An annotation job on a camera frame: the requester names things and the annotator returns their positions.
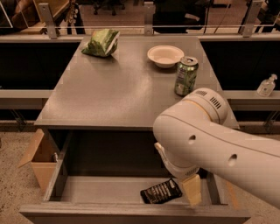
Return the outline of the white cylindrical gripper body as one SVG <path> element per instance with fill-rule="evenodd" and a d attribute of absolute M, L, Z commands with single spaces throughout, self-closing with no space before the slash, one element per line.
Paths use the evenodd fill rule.
<path fill-rule="evenodd" d="M 164 149 L 164 153 L 167 159 L 166 163 L 163 162 L 164 166 L 175 178 L 187 179 L 198 172 L 199 167 L 197 165 L 191 164 L 166 149 Z"/>

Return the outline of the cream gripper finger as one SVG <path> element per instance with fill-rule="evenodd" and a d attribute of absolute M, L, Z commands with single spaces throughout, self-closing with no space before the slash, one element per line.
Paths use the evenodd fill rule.
<path fill-rule="evenodd" d="M 200 176 L 195 174 L 189 178 L 181 179 L 179 183 L 182 185 L 183 191 L 190 206 L 197 206 L 201 202 Z"/>
<path fill-rule="evenodd" d="M 154 146 L 157 149 L 162 161 L 164 163 L 166 163 L 167 159 L 166 159 L 166 156 L 165 156 L 165 148 L 160 143 L 155 143 Z"/>

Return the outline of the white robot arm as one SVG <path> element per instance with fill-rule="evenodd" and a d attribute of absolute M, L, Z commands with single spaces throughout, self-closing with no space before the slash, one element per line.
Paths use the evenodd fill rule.
<path fill-rule="evenodd" d="M 165 167 L 179 179 L 201 167 L 280 208 L 280 142 L 230 129 L 227 116 L 224 98 L 205 87 L 161 113 L 153 134 Z"/>

